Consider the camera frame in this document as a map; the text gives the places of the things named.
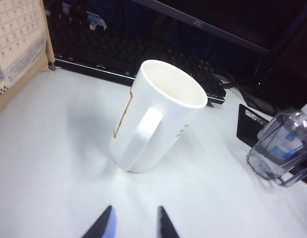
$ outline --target mug handle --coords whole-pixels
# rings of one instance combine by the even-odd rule
[[[122,170],[129,171],[138,155],[154,134],[162,119],[162,113],[149,108],[134,131],[125,151],[121,155],[119,165]]]

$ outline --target black object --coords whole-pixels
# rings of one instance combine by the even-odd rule
[[[69,13],[74,20],[81,22],[88,19],[88,14],[85,9],[87,1],[88,0],[79,0],[77,4],[70,7]]]
[[[133,0],[219,38],[266,54],[307,0]]]
[[[55,65],[113,82],[131,85],[140,64],[148,59],[168,62],[190,74],[210,102],[222,104],[226,95],[212,67],[151,38],[129,38],[109,30],[90,30],[66,17],[47,17]]]
[[[240,140],[253,147],[258,141],[258,132],[267,124],[268,120],[246,108],[243,104],[239,105],[237,137]]]
[[[112,206],[108,206],[82,238],[101,238],[109,220]]]
[[[157,238],[179,238],[164,207],[158,207],[158,234]]]

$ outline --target monitor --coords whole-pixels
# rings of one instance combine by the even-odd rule
[[[133,0],[259,54],[269,53],[307,0]]]

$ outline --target calendar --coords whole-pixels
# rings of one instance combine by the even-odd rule
[[[0,0],[0,96],[46,50],[40,0]]]

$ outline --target monitor logo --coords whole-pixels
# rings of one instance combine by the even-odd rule
[[[197,27],[202,27],[203,26],[203,22],[195,21],[195,22],[193,22],[193,25],[195,25]]]

